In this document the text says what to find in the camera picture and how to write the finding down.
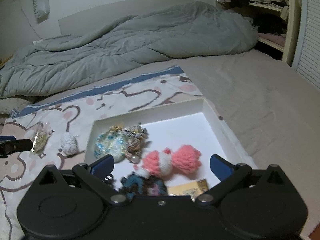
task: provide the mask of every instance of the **patterned blanket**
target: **patterned blanket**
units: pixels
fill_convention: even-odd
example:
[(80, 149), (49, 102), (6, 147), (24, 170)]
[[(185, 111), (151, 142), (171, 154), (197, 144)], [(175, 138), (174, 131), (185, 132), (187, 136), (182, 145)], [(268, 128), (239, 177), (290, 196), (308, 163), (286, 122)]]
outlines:
[[(0, 239), (19, 240), (23, 236), (16, 217), (17, 206), (45, 165), (71, 169), (83, 162), (94, 120), (201, 95), (182, 69), (173, 66), (164, 72), (94, 88), (46, 106), (30, 106), (24, 112), (27, 115), (7, 119), (1, 135), (31, 139), (39, 122), (46, 123), (46, 128), (54, 132), (40, 154), (20, 152), (0, 159)], [(77, 138), (79, 153), (72, 158), (67, 158), (60, 148), (65, 131)]]

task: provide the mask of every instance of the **silver bolt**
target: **silver bolt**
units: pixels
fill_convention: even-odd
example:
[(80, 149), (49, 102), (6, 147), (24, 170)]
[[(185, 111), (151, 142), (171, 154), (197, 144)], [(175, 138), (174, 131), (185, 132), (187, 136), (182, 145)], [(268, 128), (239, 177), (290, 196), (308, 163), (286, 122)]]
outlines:
[(200, 200), (202, 203), (208, 203), (213, 201), (213, 196), (209, 194), (202, 194), (198, 197), (198, 200)]
[(122, 202), (127, 200), (127, 198), (124, 195), (121, 195), (121, 194), (113, 195), (110, 199), (114, 203), (122, 203)]
[(160, 200), (160, 201), (158, 201), (158, 205), (160, 205), (160, 206), (164, 206), (166, 203), (165, 203), (165, 201), (164, 200)]

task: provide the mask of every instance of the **louvered door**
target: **louvered door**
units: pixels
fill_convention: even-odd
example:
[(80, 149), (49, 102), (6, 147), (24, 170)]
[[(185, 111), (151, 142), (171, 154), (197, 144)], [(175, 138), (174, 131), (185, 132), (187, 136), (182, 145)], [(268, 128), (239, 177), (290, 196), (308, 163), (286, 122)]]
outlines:
[(302, 0), (299, 39), (292, 67), (320, 89), (320, 0)]

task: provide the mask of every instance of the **white tray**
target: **white tray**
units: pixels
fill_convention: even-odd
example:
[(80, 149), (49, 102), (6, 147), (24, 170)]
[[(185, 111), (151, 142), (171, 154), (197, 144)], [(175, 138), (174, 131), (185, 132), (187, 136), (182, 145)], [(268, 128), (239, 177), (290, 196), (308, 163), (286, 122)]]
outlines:
[[(193, 180), (207, 179), (209, 187), (220, 181), (211, 172), (209, 160), (213, 154), (218, 154), (229, 162), (236, 164), (245, 162), (255, 167), (252, 158), (240, 146), (225, 121), (219, 120), (209, 102), (203, 98), (157, 106), (150, 109), (134, 111), (106, 119), (97, 120), (92, 126), (92, 131), (87, 145), (84, 162), (90, 164), (96, 161), (94, 146), (97, 136), (108, 130), (112, 125), (125, 127), (142, 123), (147, 128), (151, 141), (143, 154), (166, 147), (176, 151), (183, 144), (190, 144), (198, 149), (202, 155), (202, 166), (193, 175), (185, 176), (181, 173), (172, 174), (166, 178), (167, 186), (176, 186)], [(112, 172), (116, 179), (116, 188), (121, 187), (120, 178), (126, 177), (133, 169), (133, 164), (124, 160), (115, 164)]]

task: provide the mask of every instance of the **pearl bead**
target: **pearl bead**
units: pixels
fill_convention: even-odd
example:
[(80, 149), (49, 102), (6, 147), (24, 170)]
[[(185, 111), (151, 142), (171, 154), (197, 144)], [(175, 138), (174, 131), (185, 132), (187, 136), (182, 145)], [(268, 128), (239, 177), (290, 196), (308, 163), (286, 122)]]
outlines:
[(140, 162), (140, 158), (137, 155), (132, 155), (130, 158), (130, 162), (138, 164)]

